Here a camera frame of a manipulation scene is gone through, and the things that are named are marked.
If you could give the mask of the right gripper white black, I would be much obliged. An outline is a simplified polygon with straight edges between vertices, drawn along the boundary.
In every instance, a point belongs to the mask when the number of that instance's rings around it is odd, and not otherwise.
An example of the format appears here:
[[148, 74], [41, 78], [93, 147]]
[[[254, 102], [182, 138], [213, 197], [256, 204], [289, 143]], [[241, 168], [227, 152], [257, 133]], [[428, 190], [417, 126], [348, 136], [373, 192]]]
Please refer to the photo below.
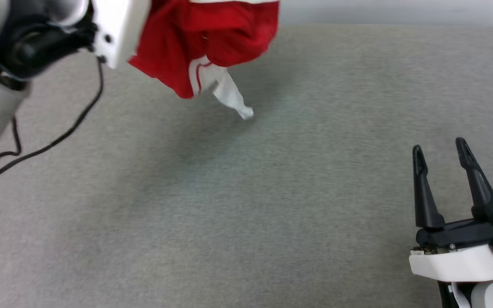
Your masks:
[[493, 188], [464, 138], [456, 138], [460, 165], [466, 170], [475, 219], [445, 224], [438, 212], [421, 146], [412, 150], [417, 245], [409, 256], [413, 274], [440, 282], [493, 281]]

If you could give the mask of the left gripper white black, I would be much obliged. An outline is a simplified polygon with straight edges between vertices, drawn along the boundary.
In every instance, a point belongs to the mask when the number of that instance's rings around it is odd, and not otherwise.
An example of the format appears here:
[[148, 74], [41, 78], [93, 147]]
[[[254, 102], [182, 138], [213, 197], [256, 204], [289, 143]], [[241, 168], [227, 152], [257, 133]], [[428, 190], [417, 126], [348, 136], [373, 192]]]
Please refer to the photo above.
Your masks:
[[118, 69], [135, 54], [148, 18], [150, 0], [93, 0], [97, 33], [94, 50], [106, 65]]

